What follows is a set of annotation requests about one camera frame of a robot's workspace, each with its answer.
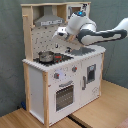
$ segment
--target toy kitchen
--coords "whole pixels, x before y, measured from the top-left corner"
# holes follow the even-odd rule
[[[47,128],[101,95],[105,49],[58,38],[75,11],[90,2],[23,4],[27,111]]]

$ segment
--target wooden table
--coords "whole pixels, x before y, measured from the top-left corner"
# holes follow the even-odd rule
[[[115,128],[128,118],[128,89],[102,81],[102,95],[71,114],[87,128]]]
[[[44,128],[30,113],[19,109],[0,118],[0,128]],[[81,128],[69,118],[64,118],[50,128]]]

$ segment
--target stove dial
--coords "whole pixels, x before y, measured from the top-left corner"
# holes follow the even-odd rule
[[[73,71],[73,72],[76,72],[76,70],[77,70],[77,67],[73,67],[73,68],[72,68],[72,71]]]
[[[58,73],[55,73],[55,74],[54,74],[54,78],[55,78],[55,79],[59,79],[59,74],[58,74]]]

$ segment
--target cabinet door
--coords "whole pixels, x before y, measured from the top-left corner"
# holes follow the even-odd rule
[[[49,87],[49,121],[51,124],[79,108],[80,91],[79,74]]]
[[[102,54],[82,61],[81,106],[99,96]]]

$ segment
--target oven handle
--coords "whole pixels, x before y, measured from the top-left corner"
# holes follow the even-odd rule
[[[68,7],[68,10],[70,11],[70,16],[68,16],[68,19],[70,19],[71,15],[72,15],[72,7],[69,6],[69,7]]]
[[[66,87],[66,86],[70,85],[72,82],[73,82],[73,81],[71,80],[71,81],[69,81],[69,82],[66,83],[66,84],[61,84],[61,85],[59,85],[59,87]]]
[[[86,77],[85,76],[83,76],[83,80],[84,80],[84,87],[82,87],[82,90],[85,90],[86,88]]]

